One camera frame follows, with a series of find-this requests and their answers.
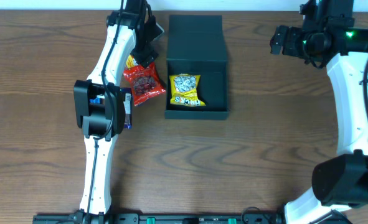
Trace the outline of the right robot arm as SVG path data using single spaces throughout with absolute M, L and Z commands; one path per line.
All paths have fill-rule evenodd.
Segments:
M 278 26 L 270 40 L 273 54 L 327 71 L 338 125 L 336 157 L 314 168 L 311 188 L 284 205 L 277 223 L 345 223 L 345 211 L 368 205 L 368 29 L 355 27 L 353 5 L 309 0 L 303 25 Z

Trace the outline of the red Hacks candy bag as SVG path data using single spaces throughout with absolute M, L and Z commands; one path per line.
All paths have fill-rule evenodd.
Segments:
M 138 65 L 124 70 L 123 75 L 130 84 L 135 106 L 166 92 L 154 62 L 146 68 Z

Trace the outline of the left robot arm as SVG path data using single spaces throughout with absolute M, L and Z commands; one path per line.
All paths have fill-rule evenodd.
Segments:
M 95 68 L 73 87 L 77 126 L 87 155 L 80 223 L 103 223 L 111 206 L 111 162 L 125 121 L 120 83 L 126 61 L 133 57 L 147 67 L 158 56 L 151 42 L 164 32 L 146 0 L 122 1 L 120 9 L 107 17 L 106 27 L 106 42 Z

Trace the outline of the red Pringles can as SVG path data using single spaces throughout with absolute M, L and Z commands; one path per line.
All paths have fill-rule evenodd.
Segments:
M 126 61 L 126 69 L 131 69 L 133 67 L 138 66 L 139 63 L 134 59 L 134 57 L 132 55 L 129 55 L 127 61 Z

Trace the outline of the yellow Hacks candy bag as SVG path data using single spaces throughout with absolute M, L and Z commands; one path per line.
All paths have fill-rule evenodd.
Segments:
M 189 107 L 205 106 L 205 103 L 199 99 L 197 94 L 200 77 L 200 75 L 190 75 L 187 73 L 170 75 L 170 104 Z

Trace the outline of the black gift box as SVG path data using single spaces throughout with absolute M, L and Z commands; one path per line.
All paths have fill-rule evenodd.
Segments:
M 222 16 L 170 15 L 167 43 L 167 75 L 199 75 L 199 99 L 204 106 L 181 106 L 170 102 L 167 80 L 166 119 L 225 120 L 229 116 L 228 53 Z

